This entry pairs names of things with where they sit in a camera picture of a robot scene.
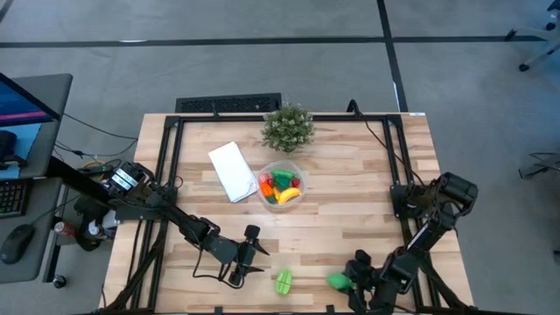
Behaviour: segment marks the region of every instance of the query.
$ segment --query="monitor screen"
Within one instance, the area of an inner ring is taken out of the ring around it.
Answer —
[[[45,123],[52,119],[40,106],[0,81],[0,126]]]

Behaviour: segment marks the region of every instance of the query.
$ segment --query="computer mouse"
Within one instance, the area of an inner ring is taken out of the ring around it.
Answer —
[[[0,249],[0,259],[6,264],[19,262],[32,240],[35,227],[31,224],[22,224],[6,237]]]

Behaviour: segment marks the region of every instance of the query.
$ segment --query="computer monitor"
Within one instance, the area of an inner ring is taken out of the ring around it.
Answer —
[[[0,73],[0,127],[60,120],[60,115]]]

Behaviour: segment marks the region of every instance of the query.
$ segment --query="wooden tabletop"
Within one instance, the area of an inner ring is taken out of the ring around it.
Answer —
[[[153,171],[164,120],[163,114],[146,115],[136,148],[135,161]],[[412,167],[429,182],[439,176],[439,168],[427,119],[423,115],[403,114],[402,121]],[[198,252],[183,239],[177,227],[170,225],[157,312],[213,312],[215,306],[223,306],[224,312],[324,312],[326,305],[335,305],[338,312],[350,311],[347,296],[329,287],[326,277],[341,272],[356,249],[366,250],[372,256],[373,265],[381,267],[387,255],[403,245],[401,227],[389,198],[392,179],[388,154],[364,122],[315,122],[315,125],[314,143],[289,157],[261,146],[262,122],[185,125],[178,165],[178,175],[185,183],[178,190],[178,206],[188,214],[218,224],[221,234],[231,239],[243,240],[248,224],[260,226],[261,244],[270,256],[257,254],[254,265],[265,271],[249,274],[240,290],[232,290],[212,279],[194,279]],[[384,139],[380,123],[369,125]],[[397,148],[396,132],[391,133]],[[306,176],[308,188],[303,200],[283,210],[267,208],[256,194],[231,204],[207,155],[230,141],[239,145],[254,172],[271,162],[292,160]],[[169,170],[172,146],[170,141],[166,170]],[[403,166],[398,166],[401,179],[405,179]],[[136,227],[137,223],[131,221],[118,228],[105,280],[109,302],[126,284]],[[431,255],[440,276],[463,302],[471,304],[455,233],[447,233]],[[218,266],[205,253],[198,272],[216,275]],[[274,283],[278,272],[286,268],[292,272],[293,283],[290,293],[281,296],[276,294]],[[424,301],[429,303],[425,279],[423,276],[421,279]],[[143,287],[141,305],[147,303],[148,286]],[[397,303],[414,308],[410,293],[399,296]]]

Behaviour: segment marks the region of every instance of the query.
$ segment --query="red object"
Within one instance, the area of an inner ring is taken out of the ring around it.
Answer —
[[[70,237],[76,236],[76,228],[68,223],[65,223],[64,221],[60,221],[54,225],[54,232],[56,232],[58,235]]]
[[[272,196],[272,187],[267,183],[261,183],[261,193],[264,197]]]
[[[261,176],[259,176],[259,182],[260,183],[268,183],[269,179],[272,179],[272,178],[270,178],[270,175],[268,173],[264,173],[264,174],[261,174]]]

